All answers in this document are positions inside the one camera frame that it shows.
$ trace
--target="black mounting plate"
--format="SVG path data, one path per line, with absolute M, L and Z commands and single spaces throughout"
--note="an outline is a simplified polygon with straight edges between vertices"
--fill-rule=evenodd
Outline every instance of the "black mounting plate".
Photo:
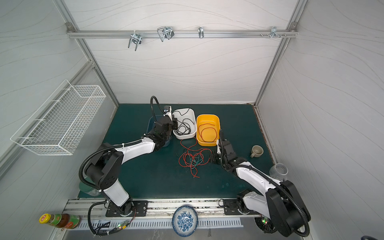
M 144 217 L 147 214 L 148 201 L 132 201 L 133 206 L 136 208 L 136 217 Z M 131 212 L 127 217 L 133 217 L 135 213 Z M 121 217 L 118 213 L 116 205 L 112 202 L 109 203 L 106 217 Z
M 249 213 L 244 214 L 239 211 L 237 208 L 237 200 L 236 199 L 224 199 L 223 200 L 223 206 L 224 206 L 224 214 L 225 215 L 253 215 L 253 214 L 260 214 L 256 211 L 249 211 Z

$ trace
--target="white bin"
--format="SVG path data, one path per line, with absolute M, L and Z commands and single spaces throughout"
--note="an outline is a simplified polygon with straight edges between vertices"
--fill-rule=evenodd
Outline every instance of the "white bin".
M 179 135 L 177 134 L 177 131 L 173 130 L 173 134 L 175 134 L 176 138 L 177 139 L 193 138 L 197 132 L 195 112 L 191 108 L 182 108 L 182 109 L 174 110 L 172 114 L 175 118 L 177 118 L 177 125 L 178 125 L 177 128 L 180 132 L 184 132 L 185 130 L 187 130 L 186 127 L 191 128 L 190 134 L 186 134 L 186 135 Z

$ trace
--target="beige mug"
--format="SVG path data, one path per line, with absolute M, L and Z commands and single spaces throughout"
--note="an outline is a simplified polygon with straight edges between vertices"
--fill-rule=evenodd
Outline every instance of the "beige mug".
M 251 150 L 251 157 L 260 157 L 264 153 L 264 149 L 259 145 L 254 145 Z

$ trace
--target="blue bin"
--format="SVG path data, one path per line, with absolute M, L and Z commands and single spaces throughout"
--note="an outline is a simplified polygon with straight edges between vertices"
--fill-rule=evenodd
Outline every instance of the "blue bin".
M 163 115 L 156 115 L 156 119 L 161 118 L 161 117 L 163 117 Z M 151 117 L 151 118 L 149 119 L 149 122 L 148 122 L 147 134 L 152 130 L 152 128 L 153 128 L 154 126 L 155 126 L 155 120 L 153 119 L 153 117 Z M 170 138 L 166 141 L 166 143 L 164 144 L 163 147 L 168 146 L 171 140 L 172 140 L 172 135 L 171 135 Z

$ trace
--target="green lid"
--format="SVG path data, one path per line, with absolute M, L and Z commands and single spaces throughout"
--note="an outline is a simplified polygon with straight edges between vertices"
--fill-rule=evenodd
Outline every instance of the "green lid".
M 90 178 L 88 178 L 88 177 L 86 177 L 85 180 L 87 180 L 88 182 L 94 184 L 94 182 L 92 182 L 92 180 L 91 180 Z M 90 186 L 88 186 L 88 185 L 85 185 L 83 182 L 80 182 L 80 183 L 79 183 L 79 189 L 80 189 L 80 191 L 82 191 L 82 192 L 89 193 L 89 192 L 92 191 L 94 188 L 93 188 L 93 187 L 90 187 Z

